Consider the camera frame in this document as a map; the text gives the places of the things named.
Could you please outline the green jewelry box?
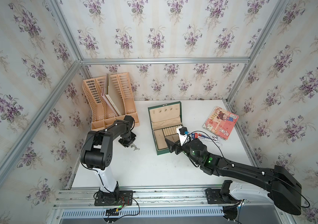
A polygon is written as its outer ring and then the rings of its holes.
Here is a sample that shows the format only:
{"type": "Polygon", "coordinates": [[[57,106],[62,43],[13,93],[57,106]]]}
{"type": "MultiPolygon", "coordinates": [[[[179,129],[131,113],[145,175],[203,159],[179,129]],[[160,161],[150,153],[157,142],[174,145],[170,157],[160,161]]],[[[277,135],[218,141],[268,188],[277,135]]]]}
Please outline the green jewelry box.
{"type": "Polygon", "coordinates": [[[148,113],[157,155],[169,153],[165,137],[177,134],[176,128],[182,126],[182,103],[151,106],[148,113]]]}

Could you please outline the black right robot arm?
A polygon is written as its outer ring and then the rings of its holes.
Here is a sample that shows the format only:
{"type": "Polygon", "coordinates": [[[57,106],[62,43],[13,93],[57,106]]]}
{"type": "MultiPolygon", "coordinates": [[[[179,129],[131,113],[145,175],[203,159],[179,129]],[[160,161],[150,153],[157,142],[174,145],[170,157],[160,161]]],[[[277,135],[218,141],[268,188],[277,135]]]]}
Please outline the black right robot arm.
{"type": "Polygon", "coordinates": [[[207,151],[199,139],[181,145],[180,140],[165,137],[170,153],[185,154],[188,159],[207,175],[231,177],[255,185],[267,191],[267,196],[280,210],[299,216],[302,213],[302,186],[285,168],[273,169],[245,165],[228,160],[207,151]]]}

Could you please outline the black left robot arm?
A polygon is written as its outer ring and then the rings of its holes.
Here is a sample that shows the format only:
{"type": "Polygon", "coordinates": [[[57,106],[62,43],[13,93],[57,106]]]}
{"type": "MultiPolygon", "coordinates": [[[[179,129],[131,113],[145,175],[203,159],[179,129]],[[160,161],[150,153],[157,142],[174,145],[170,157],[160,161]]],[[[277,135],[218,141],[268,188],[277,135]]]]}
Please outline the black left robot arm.
{"type": "Polygon", "coordinates": [[[129,147],[136,135],[132,132],[135,120],[126,115],[123,120],[114,123],[100,131],[90,131],[80,154],[82,166],[92,171],[100,183],[95,199],[105,198],[117,201],[119,199],[119,184],[114,178],[110,163],[113,158],[113,141],[119,137],[119,143],[129,147]]]}

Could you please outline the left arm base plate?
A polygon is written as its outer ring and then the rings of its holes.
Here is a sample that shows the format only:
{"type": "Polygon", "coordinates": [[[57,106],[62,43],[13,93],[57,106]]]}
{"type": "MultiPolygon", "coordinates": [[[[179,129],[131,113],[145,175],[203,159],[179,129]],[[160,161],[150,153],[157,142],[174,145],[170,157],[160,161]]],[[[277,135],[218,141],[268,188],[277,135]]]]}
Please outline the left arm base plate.
{"type": "Polygon", "coordinates": [[[94,206],[124,206],[132,205],[132,190],[120,190],[119,192],[108,193],[98,191],[94,194],[94,206]]]}

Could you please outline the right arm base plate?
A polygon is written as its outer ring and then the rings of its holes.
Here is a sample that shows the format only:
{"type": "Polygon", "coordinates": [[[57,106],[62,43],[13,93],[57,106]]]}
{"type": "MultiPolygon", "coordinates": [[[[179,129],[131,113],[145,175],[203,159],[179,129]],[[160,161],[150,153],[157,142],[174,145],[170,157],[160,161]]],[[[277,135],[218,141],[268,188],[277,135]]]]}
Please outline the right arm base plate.
{"type": "Polygon", "coordinates": [[[221,189],[205,189],[205,195],[208,204],[237,204],[240,200],[233,198],[226,191],[221,189]]]}

